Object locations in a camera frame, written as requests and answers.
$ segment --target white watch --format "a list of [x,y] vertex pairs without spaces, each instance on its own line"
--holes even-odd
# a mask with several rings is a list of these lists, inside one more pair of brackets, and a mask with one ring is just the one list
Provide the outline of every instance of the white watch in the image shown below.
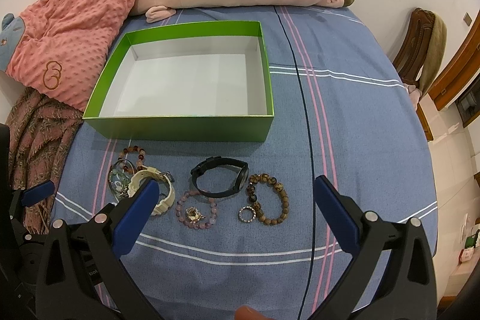
[[169,176],[170,174],[168,172],[160,172],[155,167],[147,167],[144,170],[140,170],[131,177],[130,184],[128,185],[128,196],[134,196],[140,187],[141,181],[145,178],[153,178],[156,181],[166,182],[169,184],[169,194],[154,207],[152,216],[165,213],[175,202],[175,189]]

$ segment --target green box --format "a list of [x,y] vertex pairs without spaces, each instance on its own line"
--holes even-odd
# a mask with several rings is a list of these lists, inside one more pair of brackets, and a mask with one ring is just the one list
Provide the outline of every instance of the green box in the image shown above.
[[189,141],[265,141],[273,118],[257,21],[126,33],[83,115],[108,138]]

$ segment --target blue gripper pad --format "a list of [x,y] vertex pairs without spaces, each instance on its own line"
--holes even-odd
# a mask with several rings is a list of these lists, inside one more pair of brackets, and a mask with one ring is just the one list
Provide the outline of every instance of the blue gripper pad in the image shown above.
[[22,205],[33,206],[37,202],[50,197],[53,193],[55,193],[55,185],[52,181],[46,181],[24,191],[22,196]]
[[157,181],[153,179],[144,182],[137,194],[135,194],[135,201],[122,219],[118,222],[112,236],[112,251],[115,256],[128,254],[135,245],[140,232],[148,221],[150,213],[155,205],[158,203],[158,195],[160,189]]
[[313,185],[313,199],[332,229],[338,244],[344,252],[357,255],[360,251],[360,229],[342,204],[340,200],[342,196],[324,175],[316,178]]

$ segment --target blue bedsheet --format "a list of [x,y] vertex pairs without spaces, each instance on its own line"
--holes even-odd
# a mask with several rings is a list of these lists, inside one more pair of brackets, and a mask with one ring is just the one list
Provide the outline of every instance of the blue bedsheet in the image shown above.
[[[326,174],[342,194],[384,220],[421,218],[433,251],[437,211],[430,153],[392,64],[348,9],[277,7],[277,11],[301,75],[314,175]],[[186,228],[171,210],[149,219],[122,261],[166,319],[232,319],[237,307],[250,305],[268,317],[291,320],[297,317],[310,264],[311,160],[294,61],[274,8],[184,9],[155,24],[139,16],[127,20],[121,34],[165,23],[225,19],[262,24],[275,109],[265,143],[131,140],[131,145],[145,148],[147,165],[171,171],[177,198],[189,189],[190,169],[204,158],[246,160],[251,172],[267,172],[285,185],[289,217],[279,226],[241,223],[237,213],[247,204],[244,192],[218,201],[218,222],[209,230]],[[63,171],[52,220],[80,223],[115,200],[106,174],[128,143],[105,139],[87,124],[81,127]],[[209,172],[200,185],[219,186],[225,182],[224,174]],[[257,194],[266,215],[277,217],[280,203],[272,190],[258,185]],[[192,205],[207,207],[199,201]],[[315,262],[303,319],[321,303],[349,261],[350,255],[340,250],[317,211]],[[385,264],[384,257],[358,306],[369,302]],[[100,294],[114,306],[104,286]]]

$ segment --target silver screw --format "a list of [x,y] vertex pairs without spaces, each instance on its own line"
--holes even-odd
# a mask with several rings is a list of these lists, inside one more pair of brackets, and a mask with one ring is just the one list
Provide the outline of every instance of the silver screw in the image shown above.
[[105,213],[100,213],[95,216],[95,222],[102,224],[107,221],[107,215]]
[[63,225],[63,220],[61,219],[55,220],[52,224],[52,226],[57,229],[60,228],[62,225]]
[[374,211],[368,211],[365,213],[365,218],[373,223],[378,220],[378,215]]
[[411,220],[410,220],[410,223],[413,225],[413,226],[420,226],[422,224],[422,222],[417,218],[417,217],[413,217]]

